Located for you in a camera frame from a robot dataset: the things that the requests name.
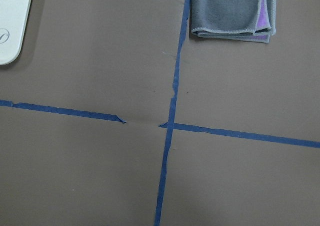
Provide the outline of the folded grey cloth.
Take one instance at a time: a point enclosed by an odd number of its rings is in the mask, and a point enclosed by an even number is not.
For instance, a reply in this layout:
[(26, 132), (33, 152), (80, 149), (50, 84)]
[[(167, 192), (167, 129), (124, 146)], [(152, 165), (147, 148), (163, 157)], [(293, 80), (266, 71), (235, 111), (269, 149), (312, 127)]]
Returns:
[(268, 43), (277, 0), (191, 0), (190, 31), (200, 38)]

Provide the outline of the cream rabbit tray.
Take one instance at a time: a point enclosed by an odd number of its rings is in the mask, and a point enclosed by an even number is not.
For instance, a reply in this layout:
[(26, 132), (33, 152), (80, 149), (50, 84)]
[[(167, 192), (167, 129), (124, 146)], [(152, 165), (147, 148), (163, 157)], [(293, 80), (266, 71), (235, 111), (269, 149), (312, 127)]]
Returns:
[(32, 0), (0, 0), (0, 64), (13, 62), (21, 52)]

